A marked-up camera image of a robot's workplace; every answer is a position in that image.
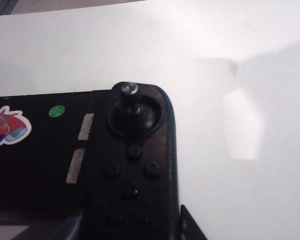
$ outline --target white surface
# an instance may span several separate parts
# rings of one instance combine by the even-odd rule
[[[0,96],[161,86],[180,202],[210,240],[300,240],[300,0],[0,17]]]

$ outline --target black button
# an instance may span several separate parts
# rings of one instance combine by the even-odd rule
[[[135,213],[131,216],[131,221],[135,225],[145,225],[149,222],[146,214]]]
[[[106,217],[106,223],[112,226],[119,226],[122,225],[124,221],[124,216],[122,213],[111,213],[108,214]]]
[[[145,164],[144,174],[148,178],[157,178],[161,174],[161,167],[156,161],[151,161]]]
[[[137,196],[139,190],[138,185],[134,182],[126,182],[122,187],[122,194],[125,198],[131,199]]]
[[[106,178],[114,179],[120,174],[120,167],[116,163],[108,163],[103,168],[103,174]]]
[[[130,145],[126,151],[126,155],[131,159],[138,159],[142,155],[142,148],[139,145]]]

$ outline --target black controller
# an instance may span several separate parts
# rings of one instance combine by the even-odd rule
[[[0,97],[0,211],[66,218],[54,240],[206,239],[180,212],[171,102],[147,84]]]

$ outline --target green circle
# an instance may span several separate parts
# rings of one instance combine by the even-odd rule
[[[54,106],[49,111],[49,116],[52,118],[60,117],[65,112],[65,107],[62,105]]]

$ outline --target anime character sticker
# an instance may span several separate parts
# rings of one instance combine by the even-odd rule
[[[9,106],[0,109],[0,146],[16,144],[29,135],[31,124],[22,114],[22,111],[10,111]]]

